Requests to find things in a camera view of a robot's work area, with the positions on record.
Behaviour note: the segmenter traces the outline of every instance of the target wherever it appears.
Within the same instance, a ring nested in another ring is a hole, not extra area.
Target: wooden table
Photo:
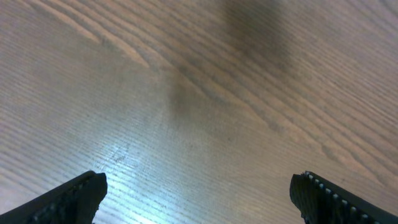
[[[303,223],[311,170],[398,215],[395,0],[0,1],[0,213],[86,170],[96,223]]]

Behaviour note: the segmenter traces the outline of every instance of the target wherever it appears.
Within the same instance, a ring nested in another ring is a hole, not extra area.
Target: dark stain
[[[238,51],[242,62],[252,60],[274,76],[283,75],[289,67],[289,51],[280,1],[229,0],[223,2],[223,7],[229,44]]]
[[[287,43],[285,42],[286,35],[284,35],[283,24],[281,23],[280,2],[277,0],[224,0],[220,3],[220,6],[225,23],[223,27],[219,27],[219,30],[214,31],[220,34],[220,41],[227,43],[234,49],[233,56],[240,59],[240,64],[244,65],[248,62],[254,62],[264,70],[264,73],[284,79],[289,70],[290,60]],[[198,40],[185,40],[179,48],[190,48],[188,45],[189,41],[196,42]],[[220,76],[227,75],[229,70],[226,68],[225,74],[214,74],[211,71],[206,71],[207,68],[203,66],[202,60],[197,55],[184,55],[184,62],[176,62],[177,72],[172,74],[173,83],[170,92],[170,109],[173,112],[173,119],[176,120],[176,123],[180,123],[182,119],[189,118],[189,114],[194,113],[198,107],[198,103],[196,103],[198,95],[186,88],[183,84],[186,81],[185,79],[190,80],[190,82],[199,87],[217,105],[228,103],[228,99],[218,96],[218,90],[212,90],[207,83],[201,82],[200,75],[209,76],[214,82],[220,84],[219,80],[223,79]],[[224,68],[226,60],[220,57],[211,63],[216,67]],[[203,74],[197,74],[187,64],[201,70]],[[240,64],[231,66],[239,70]],[[231,75],[238,83],[240,82],[239,75],[245,75],[240,72],[232,73],[233,71],[228,75]],[[277,133],[284,132],[283,126],[273,121],[263,108],[259,108],[251,103],[250,100],[245,99],[239,89],[226,86],[224,83],[220,85],[253,108],[271,130]],[[250,88],[250,86],[241,86],[241,88]]]
[[[119,156],[119,157],[116,158],[114,161],[115,161],[116,163],[119,163],[119,162],[124,161],[125,159],[126,159],[126,156]]]
[[[130,147],[131,147],[131,143],[127,142],[125,151],[129,152],[130,151]]]
[[[322,152],[325,153],[327,158],[329,158],[335,162],[340,162],[339,159],[337,158],[337,156],[335,156],[335,154],[329,147],[322,145]]]

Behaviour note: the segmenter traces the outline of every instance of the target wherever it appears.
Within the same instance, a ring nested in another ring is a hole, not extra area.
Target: wooden surface
[[[106,172],[96,223],[303,223],[311,170],[398,215],[395,0],[0,1],[0,213]]]

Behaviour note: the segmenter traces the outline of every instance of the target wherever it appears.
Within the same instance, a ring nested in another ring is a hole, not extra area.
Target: wood grain
[[[0,1],[0,213],[106,172],[96,223],[303,223],[311,170],[398,215],[393,0]]]

